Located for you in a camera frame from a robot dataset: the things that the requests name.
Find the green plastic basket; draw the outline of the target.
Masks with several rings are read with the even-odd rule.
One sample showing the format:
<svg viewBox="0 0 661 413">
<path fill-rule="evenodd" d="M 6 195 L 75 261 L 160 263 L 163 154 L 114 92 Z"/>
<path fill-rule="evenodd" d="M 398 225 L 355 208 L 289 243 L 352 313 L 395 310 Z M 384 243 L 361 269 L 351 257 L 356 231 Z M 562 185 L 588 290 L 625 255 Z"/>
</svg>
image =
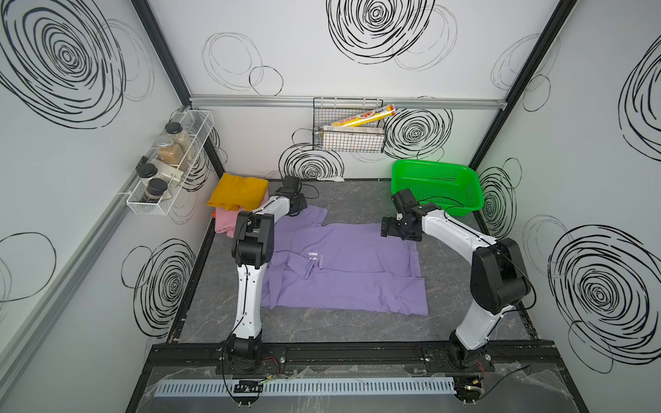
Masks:
<svg viewBox="0 0 661 413">
<path fill-rule="evenodd" d="M 409 189 L 421 204 L 435 203 L 455 217 L 480 211 L 485 198 L 477 173 L 463 165 L 398 160 L 392 166 L 393 194 Z"/>
</svg>

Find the purple t-shirt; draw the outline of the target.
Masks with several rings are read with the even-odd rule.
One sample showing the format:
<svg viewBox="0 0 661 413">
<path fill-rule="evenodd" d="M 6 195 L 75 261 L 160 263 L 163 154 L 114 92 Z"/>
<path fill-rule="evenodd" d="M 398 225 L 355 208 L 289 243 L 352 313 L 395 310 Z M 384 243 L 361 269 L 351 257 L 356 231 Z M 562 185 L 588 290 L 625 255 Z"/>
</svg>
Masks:
<svg viewBox="0 0 661 413">
<path fill-rule="evenodd" d="M 417 244 L 382 237 L 378 223 L 327 224 L 327 214 L 310 206 L 275 224 L 263 307 L 428 316 Z"/>
</svg>

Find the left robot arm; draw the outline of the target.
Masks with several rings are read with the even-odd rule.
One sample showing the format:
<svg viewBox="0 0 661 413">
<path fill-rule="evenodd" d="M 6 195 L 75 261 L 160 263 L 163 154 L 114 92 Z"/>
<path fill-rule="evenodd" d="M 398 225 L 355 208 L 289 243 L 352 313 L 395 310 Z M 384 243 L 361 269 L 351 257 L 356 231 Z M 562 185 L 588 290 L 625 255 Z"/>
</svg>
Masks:
<svg viewBox="0 0 661 413">
<path fill-rule="evenodd" d="M 257 368 L 263 359 L 261 294 L 275 249 L 275 224 L 306 209 L 303 183 L 285 176 L 282 187 L 264 206 L 237 217 L 232 258 L 237 264 L 239 294 L 235 321 L 223 345 L 225 358 Z"/>
</svg>

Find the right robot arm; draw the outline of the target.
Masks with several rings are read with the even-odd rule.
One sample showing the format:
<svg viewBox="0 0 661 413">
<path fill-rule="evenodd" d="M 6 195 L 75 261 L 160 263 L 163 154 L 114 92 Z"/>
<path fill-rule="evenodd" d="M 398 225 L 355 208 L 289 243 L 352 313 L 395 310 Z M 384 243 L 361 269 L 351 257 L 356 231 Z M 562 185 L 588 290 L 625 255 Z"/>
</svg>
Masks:
<svg viewBox="0 0 661 413">
<path fill-rule="evenodd" d="M 471 265 L 472 304 L 453 330 L 447 349 L 450 365 L 474 368 L 485 355 L 500 320 L 533 290 L 521 249 L 513 239 L 496 239 L 461 223 L 435 203 L 422 204 L 409 189 L 391 196 L 397 215 L 384 218 L 383 237 L 421 241 L 422 235 L 443 242 Z"/>
</svg>

